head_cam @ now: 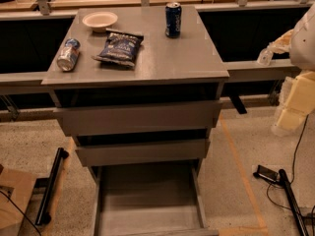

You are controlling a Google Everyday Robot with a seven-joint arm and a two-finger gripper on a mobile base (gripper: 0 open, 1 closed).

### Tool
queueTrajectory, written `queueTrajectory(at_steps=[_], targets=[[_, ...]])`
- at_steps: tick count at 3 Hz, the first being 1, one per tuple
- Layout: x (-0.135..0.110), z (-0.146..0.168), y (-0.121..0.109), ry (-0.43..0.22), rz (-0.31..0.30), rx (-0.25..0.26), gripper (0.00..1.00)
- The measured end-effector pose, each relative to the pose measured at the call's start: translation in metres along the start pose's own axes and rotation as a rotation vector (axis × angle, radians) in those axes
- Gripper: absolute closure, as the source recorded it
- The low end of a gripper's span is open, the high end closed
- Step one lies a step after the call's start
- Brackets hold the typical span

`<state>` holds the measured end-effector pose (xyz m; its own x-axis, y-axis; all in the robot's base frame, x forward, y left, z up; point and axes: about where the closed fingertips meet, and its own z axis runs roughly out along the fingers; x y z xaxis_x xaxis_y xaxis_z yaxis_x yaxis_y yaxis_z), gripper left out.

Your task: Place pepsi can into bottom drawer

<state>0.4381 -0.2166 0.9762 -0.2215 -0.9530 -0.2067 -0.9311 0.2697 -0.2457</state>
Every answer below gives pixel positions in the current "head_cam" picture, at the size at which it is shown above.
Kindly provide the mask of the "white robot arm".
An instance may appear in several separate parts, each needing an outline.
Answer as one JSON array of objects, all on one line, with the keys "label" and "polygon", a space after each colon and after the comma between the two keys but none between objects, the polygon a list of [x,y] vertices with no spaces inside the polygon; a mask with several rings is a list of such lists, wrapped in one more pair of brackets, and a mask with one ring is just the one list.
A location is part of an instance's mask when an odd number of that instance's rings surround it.
[{"label": "white robot arm", "polygon": [[295,27],[267,48],[267,64],[274,53],[289,53],[292,65],[301,70],[295,78],[286,78],[280,93],[280,106],[275,113],[272,130],[278,136],[293,133],[315,110],[315,5],[296,23]]}]

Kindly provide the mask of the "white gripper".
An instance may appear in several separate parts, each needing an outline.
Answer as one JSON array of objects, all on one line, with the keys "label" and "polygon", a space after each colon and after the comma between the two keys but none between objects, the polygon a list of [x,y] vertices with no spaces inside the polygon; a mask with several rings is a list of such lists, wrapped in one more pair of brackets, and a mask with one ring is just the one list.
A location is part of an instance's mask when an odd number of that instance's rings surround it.
[{"label": "white gripper", "polygon": [[[293,30],[290,29],[267,48],[276,54],[289,51]],[[286,77],[279,96],[272,132],[277,136],[293,133],[315,110],[315,72],[301,72],[295,78]]]}]

